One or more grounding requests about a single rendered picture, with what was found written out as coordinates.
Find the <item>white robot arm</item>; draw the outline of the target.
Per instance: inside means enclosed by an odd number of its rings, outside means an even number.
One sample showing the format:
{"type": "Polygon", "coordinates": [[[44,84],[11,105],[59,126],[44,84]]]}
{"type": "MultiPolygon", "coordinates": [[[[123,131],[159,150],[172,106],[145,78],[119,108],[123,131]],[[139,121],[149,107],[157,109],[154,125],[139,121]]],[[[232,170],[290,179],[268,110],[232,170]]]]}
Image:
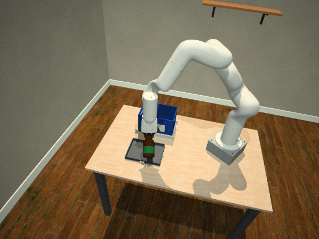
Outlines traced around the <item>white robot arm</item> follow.
{"type": "Polygon", "coordinates": [[[218,40],[206,43],[199,40],[186,40],[178,45],[158,79],[151,81],[142,94],[142,117],[154,121],[157,117],[157,93],[169,91],[190,61],[213,68],[225,87],[237,110],[229,112],[223,131],[215,136],[216,143],[229,151],[241,147],[239,138],[245,121],[259,112],[259,102],[243,84],[240,73],[233,64],[231,52],[218,40]],[[234,91],[234,92],[230,92],[234,91]]]}

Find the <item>brown glass bottle with green label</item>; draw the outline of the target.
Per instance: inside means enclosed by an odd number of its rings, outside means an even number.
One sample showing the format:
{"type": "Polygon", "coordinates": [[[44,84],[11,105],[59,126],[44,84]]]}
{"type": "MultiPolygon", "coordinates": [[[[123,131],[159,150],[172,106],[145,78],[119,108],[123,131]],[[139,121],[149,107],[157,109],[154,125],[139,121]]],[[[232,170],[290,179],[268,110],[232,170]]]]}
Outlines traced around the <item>brown glass bottle with green label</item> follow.
{"type": "Polygon", "coordinates": [[[143,157],[153,158],[155,156],[155,143],[151,133],[147,133],[147,137],[143,142],[143,157]]]}

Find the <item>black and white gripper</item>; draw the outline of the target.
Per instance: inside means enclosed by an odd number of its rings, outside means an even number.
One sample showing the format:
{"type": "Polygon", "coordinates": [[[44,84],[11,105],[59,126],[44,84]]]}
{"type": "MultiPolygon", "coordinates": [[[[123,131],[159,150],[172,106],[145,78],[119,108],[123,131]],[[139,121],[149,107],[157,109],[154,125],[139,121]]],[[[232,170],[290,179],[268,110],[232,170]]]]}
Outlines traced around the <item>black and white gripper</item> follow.
{"type": "Polygon", "coordinates": [[[141,121],[141,127],[138,129],[138,131],[142,132],[144,134],[144,138],[146,139],[147,133],[151,133],[152,139],[154,137],[154,134],[159,132],[160,129],[157,126],[157,118],[154,121],[146,121],[142,117],[141,121]]]}

